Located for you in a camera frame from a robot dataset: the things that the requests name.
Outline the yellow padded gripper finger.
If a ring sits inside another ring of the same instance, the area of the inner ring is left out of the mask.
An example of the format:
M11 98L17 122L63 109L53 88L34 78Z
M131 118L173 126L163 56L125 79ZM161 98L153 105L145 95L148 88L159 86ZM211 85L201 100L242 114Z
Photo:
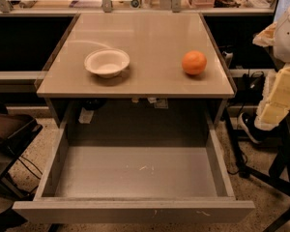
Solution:
M290 111L290 64L285 64L278 72L268 73L262 96L254 126L262 131L271 131Z
M262 47L273 46L275 37L276 23L272 23L264 30L258 33L252 40L252 43Z

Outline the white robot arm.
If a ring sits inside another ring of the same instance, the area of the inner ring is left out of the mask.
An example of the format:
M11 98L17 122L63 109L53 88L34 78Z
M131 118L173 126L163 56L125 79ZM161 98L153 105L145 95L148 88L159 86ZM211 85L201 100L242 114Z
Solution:
M284 63L277 73L266 77L263 100L254 120L256 128L271 131L290 111L290 6L252 42L263 47L271 46L274 57Z

